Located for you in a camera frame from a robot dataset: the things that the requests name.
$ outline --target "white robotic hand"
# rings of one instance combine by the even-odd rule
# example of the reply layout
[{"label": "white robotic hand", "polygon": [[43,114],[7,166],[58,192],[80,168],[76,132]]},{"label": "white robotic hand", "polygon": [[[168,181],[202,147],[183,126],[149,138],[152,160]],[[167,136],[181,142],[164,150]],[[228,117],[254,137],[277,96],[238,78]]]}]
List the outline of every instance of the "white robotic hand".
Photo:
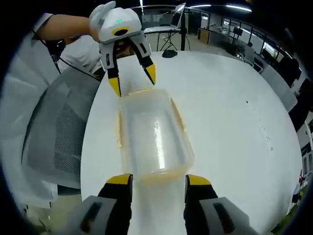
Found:
[{"label": "white robotic hand", "polygon": [[115,8],[116,2],[110,1],[106,4],[97,6],[89,16],[90,28],[97,29],[98,32],[101,30],[101,26],[104,22],[105,17]]},{"label": "white robotic hand", "polygon": [[115,93],[118,96],[122,95],[116,61],[120,41],[133,48],[140,65],[154,85],[156,69],[150,58],[149,43],[146,41],[138,15],[129,8],[115,8],[115,2],[111,1],[96,7],[89,18],[90,27],[98,31],[101,61]]}]

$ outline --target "black computer mouse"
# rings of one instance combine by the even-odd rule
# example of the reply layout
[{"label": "black computer mouse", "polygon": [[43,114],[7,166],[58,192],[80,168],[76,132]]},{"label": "black computer mouse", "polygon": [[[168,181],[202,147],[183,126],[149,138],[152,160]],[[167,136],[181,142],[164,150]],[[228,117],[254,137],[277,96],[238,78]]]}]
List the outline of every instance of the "black computer mouse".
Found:
[{"label": "black computer mouse", "polygon": [[174,50],[165,50],[162,54],[164,58],[172,58],[177,55],[177,51]]}]

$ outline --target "window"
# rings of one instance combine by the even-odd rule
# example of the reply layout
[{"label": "window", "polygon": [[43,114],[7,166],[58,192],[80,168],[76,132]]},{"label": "window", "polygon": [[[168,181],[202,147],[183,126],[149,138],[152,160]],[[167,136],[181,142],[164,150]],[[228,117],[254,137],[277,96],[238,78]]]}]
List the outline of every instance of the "window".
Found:
[{"label": "window", "polygon": [[286,51],[286,50],[284,50],[283,48],[281,48],[280,47],[280,49],[282,50],[282,52],[284,53],[284,55],[283,56],[287,56],[287,57],[289,57],[289,58],[292,58],[292,56]]},{"label": "window", "polygon": [[159,22],[161,18],[162,18],[162,15],[153,15],[153,21],[154,22]]},{"label": "window", "polygon": [[303,175],[308,173],[307,158],[303,158]]},{"label": "window", "polygon": [[220,32],[217,28],[221,25],[222,23],[222,17],[216,14],[210,14],[210,27],[209,29],[215,32]]},{"label": "window", "polygon": [[222,30],[221,33],[222,34],[228,34],[229,29],[230,29],[230,19],[225,19],[223,18],[223,25],[222,25]]},{"label": "window", "polygon": [[313,119],[308,124],[310,132],[313,133]]},{"label": "window", "polygon": [[263,35],[260,35],[253,30],[250,42],[252,43],[252,48],[258,54],[261,54],[263,41],[264,41]]},{"label": "window", "polygon": [[264,42],[264,46],[262,49],[266,50],[273,58],[276,58],[278,54],[278,51],[267,42]]},{"label": "window", "polygon": [[201,28],[208,28],[209,25],[209,15],[201,16]]},{"label": "window", "polygon": [[142,16],[142,22],[150,22],[152,20],[152,15],[144,15]]},{"label": "window", "polygon": [[249,42],[249,38],[250,38],[250,34],[251,34],[251,26],[242,23],[240,29],[243,30],[243,33],[241,36],[239,36],[239,40],[243,41],[244,43],[248,44]]},{"label": "window", "polygon": [[309,170],[313,169],[312,153],[309,154]]},{"label": "window", "polygon": [[230,27],[229,27],[229,36],[230,37],[234,36],[233,30],[235,27],[239,28],[239,25],[240,25],[239,21],[235,21],[235,20],[230,21]]},{"label": "window", "polygon": [[307,153],[310,153],[310,152],[311,152],[311,144],[310,144],[310,142],[309,142],[309,143],[307,143],[305,146],[303,146],[302,149],[301,149],[302,157],[303,157],[304,155],[306,155]]},{"label": "window", "polygon": [[284,58],[284,55],[282,53],[278,53],[277,61],[280,62]]}]

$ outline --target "gray mesh chair back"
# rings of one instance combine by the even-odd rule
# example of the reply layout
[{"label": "gray mesh chair back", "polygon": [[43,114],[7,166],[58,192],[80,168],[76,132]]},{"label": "gray mesh chair back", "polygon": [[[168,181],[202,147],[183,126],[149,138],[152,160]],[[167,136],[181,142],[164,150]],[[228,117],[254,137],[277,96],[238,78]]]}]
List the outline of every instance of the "gray mesh chair back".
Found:
[{"label": "gray mesh chair back", "polygon": [[48,87],[28,125],[24,168],[45,181],[80,188],[84,133],[99,84],[69,67]]}]

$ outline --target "floor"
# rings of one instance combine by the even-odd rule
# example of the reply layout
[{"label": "floor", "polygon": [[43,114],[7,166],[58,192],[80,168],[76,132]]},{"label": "floor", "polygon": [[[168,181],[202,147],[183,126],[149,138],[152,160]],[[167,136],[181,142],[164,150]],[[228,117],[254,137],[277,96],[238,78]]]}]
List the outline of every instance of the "floor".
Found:
[{"label": "floor", "polygon": [[[166,41],[167,33],[162,33],[159,38],[158,50],[160,50]],[[233,58],[232,55],[228,54],[224,49],[205,45],[201,43],[196,35],[187,35],[185,44],[185,50],[206,52],[212,54],[223,55]],[[157,50],[157,33],[147,35],[147,40],[150,43],[152,51]],[[181,35],[175,34],[171,36],[171,42],[177,49],[180,49]],[[162,50],[165,50],[169,44],[166,44]],[[74,196],[59,196],[56,202],[51,203],[51,209],[42,209],[32,206],[28,206],[27,212],[24,216],[34,226],[34,228],[42,233],[44,231],[56,232],[61,229],[66,220],[68,213],[73,210],[77,205],[82,202],[81,195]]]}]

